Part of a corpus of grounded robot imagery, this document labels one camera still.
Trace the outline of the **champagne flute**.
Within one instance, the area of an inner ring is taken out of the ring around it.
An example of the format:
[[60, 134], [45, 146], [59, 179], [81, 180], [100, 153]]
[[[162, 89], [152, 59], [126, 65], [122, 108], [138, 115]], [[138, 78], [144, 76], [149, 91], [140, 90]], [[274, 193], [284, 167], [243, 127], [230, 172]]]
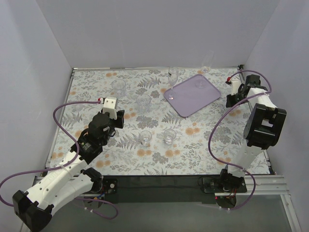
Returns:
[[178, 77], [179, 77], [179, 68], [178, 67], [170, 67], [168, 70], [168, 82], [170, 85], [170, 91], [169, 91], [169, 100], [173, 100], [175, 97], [175, 93], [173, 90], [173, 87], [175, 86], [175, 84], [178, 81]]
[[205, 80], [205, 76], [211, 70], [213, 59], [214, 59], [214, 51], [210, 50], [206, 53], [206, 55], [204, 56], [203, 61], [201, 63], [200, 71], [202, 73], [201, 74], [202, 77], [198, 78], [198, 80], [195, 83], [197, 88], [205, 88], [206, 87], [207, 82]]

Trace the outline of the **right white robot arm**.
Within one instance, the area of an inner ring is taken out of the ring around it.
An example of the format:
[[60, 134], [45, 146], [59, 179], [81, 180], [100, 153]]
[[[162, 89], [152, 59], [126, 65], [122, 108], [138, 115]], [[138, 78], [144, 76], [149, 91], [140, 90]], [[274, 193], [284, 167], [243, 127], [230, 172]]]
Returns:
[[246, 100], [253, 108], [244, 128], [241, 149], [232, 160], [236, 167], [227, 165], [220, 173], [219, 186], [223, 191], [230, 191], [240, 188], [245, 170], [255, 158], [277, 144], [287, 112], [273, 104], [267, 93], [268, 89], [261, 85], [258, 75], [248, 75], [244, 83], [229, 77], [226, 83], [232, 86], [231, 94], [226, 97], [227, 108], [235, 106], [241, 100]]

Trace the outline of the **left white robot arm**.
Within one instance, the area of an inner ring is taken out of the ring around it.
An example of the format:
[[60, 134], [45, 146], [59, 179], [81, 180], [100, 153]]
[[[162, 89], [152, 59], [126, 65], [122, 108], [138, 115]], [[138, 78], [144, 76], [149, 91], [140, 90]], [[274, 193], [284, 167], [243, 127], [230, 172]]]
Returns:
[[102, 175], [88, 165], [103, 151], [115, 129], [124, 127], [123, 110], [100, 111], [82, 131], [57, 170], [50, 171], [36, 185], [13, 195], [15, 214], [32, 232], [40, 232], [62, 206], [80, 194], [99, 191]]

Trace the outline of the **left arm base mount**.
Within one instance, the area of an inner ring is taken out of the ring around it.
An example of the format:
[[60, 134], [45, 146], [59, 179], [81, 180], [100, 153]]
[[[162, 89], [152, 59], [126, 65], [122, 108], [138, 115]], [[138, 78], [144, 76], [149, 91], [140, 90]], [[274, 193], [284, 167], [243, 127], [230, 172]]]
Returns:
[[106, 196], [117, 193], [117, 186], [118, 180], [116, 178], [103, 179], [102, 186], [98, 192], [89, 191], [83, 195], [83, 198], [87, 199], [83, 202], [84, 206], [90, 209], [100, 208], [104, 203], [91, 201], [90, 199], [105, 200]]

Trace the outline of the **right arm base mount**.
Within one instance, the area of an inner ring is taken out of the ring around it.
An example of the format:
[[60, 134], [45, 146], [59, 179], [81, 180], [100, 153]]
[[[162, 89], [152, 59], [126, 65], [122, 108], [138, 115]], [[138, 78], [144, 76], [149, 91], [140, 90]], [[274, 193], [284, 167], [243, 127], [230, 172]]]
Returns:
[[247, 192], [243, 177], [206, 175], [200, 177], [197, 183], [203, 193], [222, 193], [215, 196], [216, 203], [222, 208], [234, 208], [237, 203], [236, 194]]

